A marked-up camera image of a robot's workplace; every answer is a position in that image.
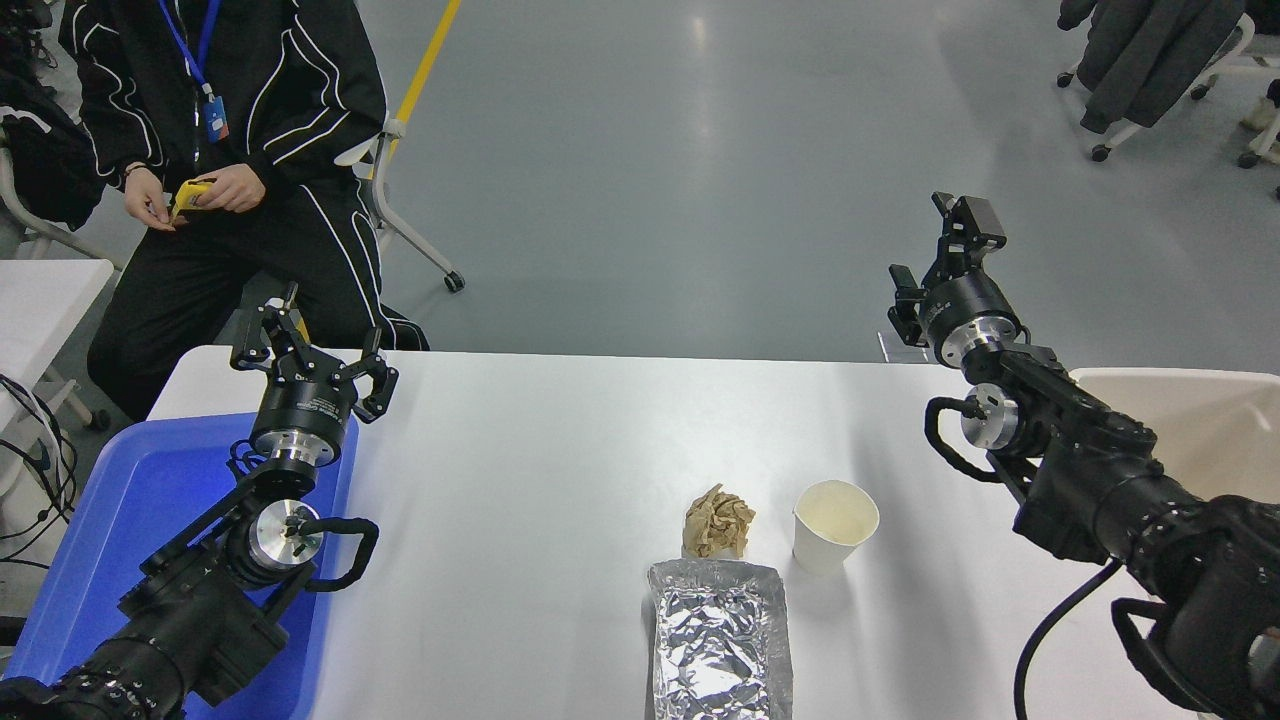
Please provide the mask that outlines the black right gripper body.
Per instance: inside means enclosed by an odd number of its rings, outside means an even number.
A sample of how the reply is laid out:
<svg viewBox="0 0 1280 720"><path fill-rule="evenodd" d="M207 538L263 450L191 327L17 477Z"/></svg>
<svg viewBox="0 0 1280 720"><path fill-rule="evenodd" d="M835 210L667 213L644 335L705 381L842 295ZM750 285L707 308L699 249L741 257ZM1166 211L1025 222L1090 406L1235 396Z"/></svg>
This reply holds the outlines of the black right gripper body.
<svg viewBox="0 0 1280 720"><path fill-rule="evenodd" d="M980 318L998 318L1021 333L1021 323L998 284L984 272L945 281L925 292L919 319L929 343L942 343L954 331Z"/></svg>

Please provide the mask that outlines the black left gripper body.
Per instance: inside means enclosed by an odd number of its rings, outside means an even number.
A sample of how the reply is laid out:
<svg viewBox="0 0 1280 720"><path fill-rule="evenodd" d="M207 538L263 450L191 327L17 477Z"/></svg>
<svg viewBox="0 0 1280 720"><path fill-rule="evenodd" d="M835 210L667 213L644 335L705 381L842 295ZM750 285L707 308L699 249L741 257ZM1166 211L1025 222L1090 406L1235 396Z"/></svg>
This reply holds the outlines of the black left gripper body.
<svg viewBox="0 0 1280 720"><path fill-rule="evenodd" d="M316 382L297 375L270 378L250 441L261 443L271 433L301 430L326 443L343 443L357 397L353 382L334 384L326 375Z"/></svg>

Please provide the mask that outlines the person's left hand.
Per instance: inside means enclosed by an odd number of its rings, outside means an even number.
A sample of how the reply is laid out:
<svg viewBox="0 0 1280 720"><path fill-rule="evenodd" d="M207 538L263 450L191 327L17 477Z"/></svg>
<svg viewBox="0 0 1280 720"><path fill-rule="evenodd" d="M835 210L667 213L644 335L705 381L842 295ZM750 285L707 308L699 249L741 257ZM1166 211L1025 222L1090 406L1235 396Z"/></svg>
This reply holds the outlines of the person's left hand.
<svg viewBox="0 0 1280 720"><path fill-rule="evenodd" d="M195 206L207 210L246 213L257 208L266 196L266 186L247 163L238 163L205 173L197 178L207 184L195 200Z"/></svg>

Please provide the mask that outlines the person's right hand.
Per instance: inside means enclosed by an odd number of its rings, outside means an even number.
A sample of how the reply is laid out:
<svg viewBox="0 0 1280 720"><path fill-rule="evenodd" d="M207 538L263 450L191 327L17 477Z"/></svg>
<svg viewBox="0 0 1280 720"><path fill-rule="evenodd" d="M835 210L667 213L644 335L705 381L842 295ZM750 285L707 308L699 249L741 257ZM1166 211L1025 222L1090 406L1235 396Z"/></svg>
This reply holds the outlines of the person's right hand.
<svg viewBox="0 0 1280 720"><path fill-rule="evenodd" d="M125 211L150 229L175 232L161 181L142 161L131 163L122 176Z"/></svg>

